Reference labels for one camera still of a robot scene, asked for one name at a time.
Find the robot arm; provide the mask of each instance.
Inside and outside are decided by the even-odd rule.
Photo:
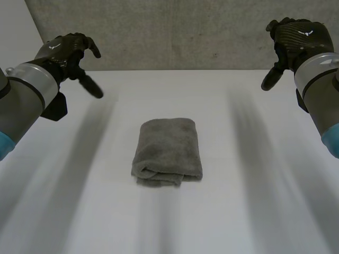
[[[79,67],[84,50],[101,57],[93,40],[83,34],[68,34],[47,42],[33,61],[0,70],[0,160],[42,116],[58,121],[67,114],[65,96],[59,91],[67,78],[78,79],[96,98],[103,93]]]
[[[319,22],[285,18],[266,28],[274,40],[278,62],[262,82],[271,89],[290,69],[295,74],[299,106],[310,114],[330,153],[339,158],[339,54]]]

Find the microfiber cloth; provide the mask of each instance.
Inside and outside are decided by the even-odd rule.
[[[132,175],[147,186],[202,179],[198,135],[191,119],[154,119],[140,128]]]

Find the white tabletop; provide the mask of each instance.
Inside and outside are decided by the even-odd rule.
[[[338,161],[298,107],[293,76],[266,71],[92,72],[64,83],[68,115],[39,119],[0,164],[0,253],[330,253]],[[131,177],[140,126],[188,117],[203,179]]]

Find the blue arm joint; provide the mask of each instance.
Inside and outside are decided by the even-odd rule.
[[[15,143],[5,133],[0,132],[0,160],[3,160],[6,155],[13,151]]]
[[[328,148],[329,152],[339,159],[339,123],[330,127],[322,135],[322,142]]]

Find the white logo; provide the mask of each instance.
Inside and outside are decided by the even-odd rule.
[[[306,36],[309,36],[309,35],[311,35],[311,34],[313,33],[313,30],[310,31],[309,33],[303,33],[303,32],[300,32],[300,31],[298,31],[298,33],[301,33],[301,34],[304,34],[304,35],[306,35]]]
[[[55,49],[56,47],[60,46],[61,43],[59,43],[58,45],[54,46],[54,47],[51,47],[51,46],[48,46],[51,50]]]

